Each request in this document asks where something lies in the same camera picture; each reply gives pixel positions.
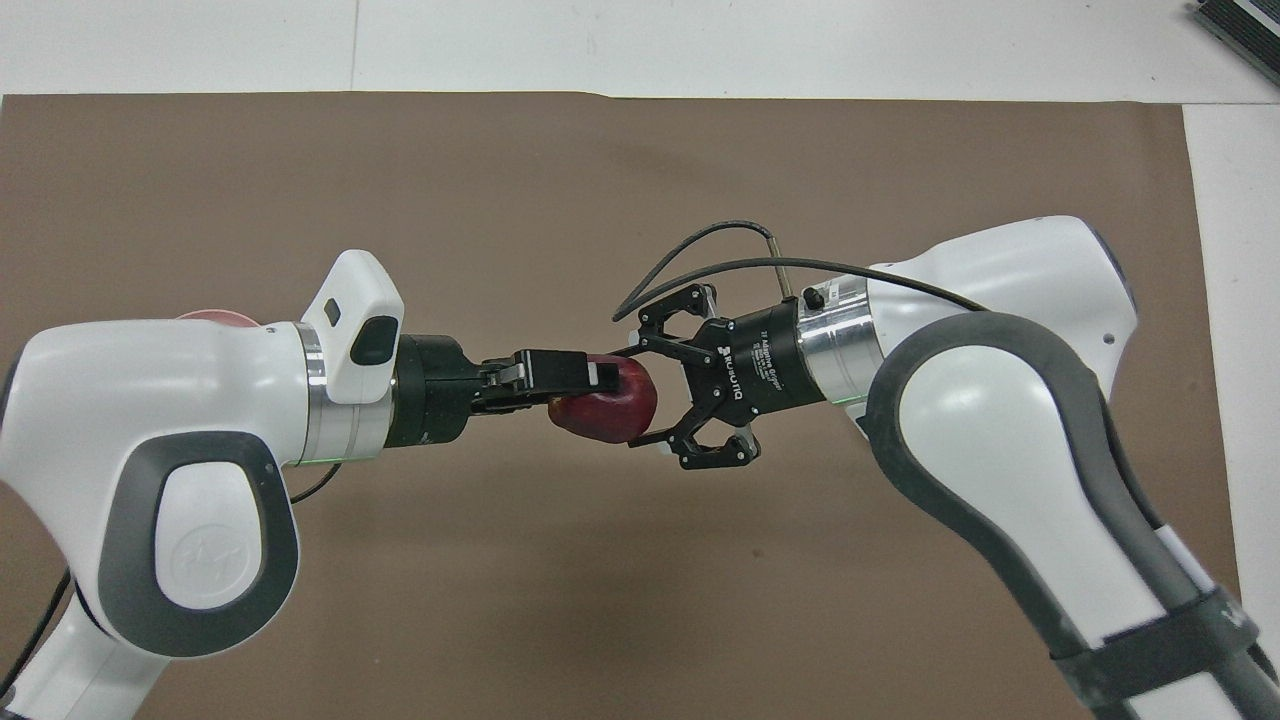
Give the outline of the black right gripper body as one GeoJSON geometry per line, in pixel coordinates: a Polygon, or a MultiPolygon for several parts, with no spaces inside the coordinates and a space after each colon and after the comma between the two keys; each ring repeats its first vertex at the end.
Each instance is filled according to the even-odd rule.
{"type": "Polygon", "coordinates": [[[786,299],[748,315],[708,322],[721,356],[723,404],[717,416],[758,416],[824,400],[803,356],[797,301],[786,299]]]}

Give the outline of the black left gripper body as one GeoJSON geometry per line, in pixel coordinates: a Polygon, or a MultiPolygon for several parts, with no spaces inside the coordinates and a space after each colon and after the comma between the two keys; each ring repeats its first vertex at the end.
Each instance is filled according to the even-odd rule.
{"type": "Polygon", "coordinates": [[[483,384],[480,366],[445,334],[403,334],[396,350],[392,415],[385,446],[443,445],[472,416],[483,384]]]}

